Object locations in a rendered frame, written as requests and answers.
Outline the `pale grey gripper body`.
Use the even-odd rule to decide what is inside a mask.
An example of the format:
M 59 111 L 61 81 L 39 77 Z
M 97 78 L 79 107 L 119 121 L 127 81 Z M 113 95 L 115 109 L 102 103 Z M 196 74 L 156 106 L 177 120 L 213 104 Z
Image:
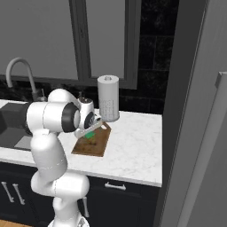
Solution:
M 103 124 L 102 119 L 101 118 L 97 118 L 94 123 L 87 129 L 77 129 L 74 132 L 74 136 L 76 138 L 81 138 L 83 136 L 85 136 L 86 134 L 90 133 L 91 131 L 94 131 L 95 129 L 99 128 L 101 125 Z

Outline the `brown wooden cutting board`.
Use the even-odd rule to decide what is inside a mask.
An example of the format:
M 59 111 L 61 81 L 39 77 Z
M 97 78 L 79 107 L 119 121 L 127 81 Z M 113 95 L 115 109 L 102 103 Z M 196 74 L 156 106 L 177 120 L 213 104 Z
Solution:
M 76 141 L 71 154 L 103 157 L 111 133 L 111 128 L 106 122 L 104 122 L 99 128 L 95 129 L 93 133 L 94 135 L 90 138 L 79 138 Z

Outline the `white paper towel roll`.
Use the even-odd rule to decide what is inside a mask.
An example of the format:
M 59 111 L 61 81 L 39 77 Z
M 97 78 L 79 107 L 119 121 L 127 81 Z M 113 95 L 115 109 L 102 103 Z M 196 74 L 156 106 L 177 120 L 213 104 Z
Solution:
M 102 75 L 98 78 L 99 114 L 103 121 L 113 122 L 120 118 L 119 78 L 115 75 Z

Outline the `dark kitchen sink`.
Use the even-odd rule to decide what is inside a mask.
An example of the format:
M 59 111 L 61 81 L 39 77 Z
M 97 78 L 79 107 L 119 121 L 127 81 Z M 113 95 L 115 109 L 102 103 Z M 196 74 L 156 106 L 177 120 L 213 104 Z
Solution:
M 0 147 L 30 150 L 29 135 L 22 127 L 20 111 L 22 104 L 7 103 L 0 108 Z

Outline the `dark drawer front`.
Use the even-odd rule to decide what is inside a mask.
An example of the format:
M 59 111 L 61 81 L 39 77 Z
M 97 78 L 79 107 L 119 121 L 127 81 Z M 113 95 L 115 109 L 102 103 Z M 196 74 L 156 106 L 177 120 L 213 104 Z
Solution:
M 151 185 L 135 184 L 135 183 L 117 181 L 113 179 L 94 177 L 94 176 L 90 176 L 89 180 L 90 180 L 91 188 L 95 188 L 95 189 L 100 188 L 100 189 L 108 190 L 110 192 L 124 192 L 124 193 L 129 193 L 137 196 L 142 196 L 142 197 L 150 196 L 150 195 L 157 196 L 160 190 L 159 187 L 155 187 Z M 112 189 L 112 188 L 105 188 L 105 183 L 107 182 L 113 185 L 124 184 L 126 186 L 126 191 L 121 191 L 121 190 Z

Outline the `dark cupboard door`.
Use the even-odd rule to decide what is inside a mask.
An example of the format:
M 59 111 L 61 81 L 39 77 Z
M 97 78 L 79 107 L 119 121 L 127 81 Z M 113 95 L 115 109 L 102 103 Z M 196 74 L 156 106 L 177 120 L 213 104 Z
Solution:
M 1 182 L 6 182 L 6 174 L 0 169 L 0 216 L 4 220 L 11 220 L 13 218 L 13 203 L 9 201 L 9 198 L 4 190 Z
M 90 191 L 87 220 L 90 227 L 153 227 L 156 205 L 139 197 Z
M 47 197 L 33 192 L 31 189 L 31 178 L 36 168 L 13 164 L 13 174 L 16 176 L 16 184 L 25 200 L 23 205 L 26 216 L 32 221 L 34 227 L 47 227 L 53 220 L 54 211 L 52 197 Z

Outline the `grey framed window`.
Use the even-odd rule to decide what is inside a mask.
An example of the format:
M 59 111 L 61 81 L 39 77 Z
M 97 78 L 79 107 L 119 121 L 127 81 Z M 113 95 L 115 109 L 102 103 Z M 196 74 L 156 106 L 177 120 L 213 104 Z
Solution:
M 0 75 L 21 57 L 34 80 L 137 87 L 141 0 L 0 0 Z

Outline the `grey fridge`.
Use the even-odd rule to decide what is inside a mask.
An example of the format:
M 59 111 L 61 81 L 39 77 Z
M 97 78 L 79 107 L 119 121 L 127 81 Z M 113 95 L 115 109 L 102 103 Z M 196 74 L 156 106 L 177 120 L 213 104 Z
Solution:
M 180 227 L 185 196 L 227 71 L 227 0 L 179 0 L 162 125 L 162 187 L 153 227 Z

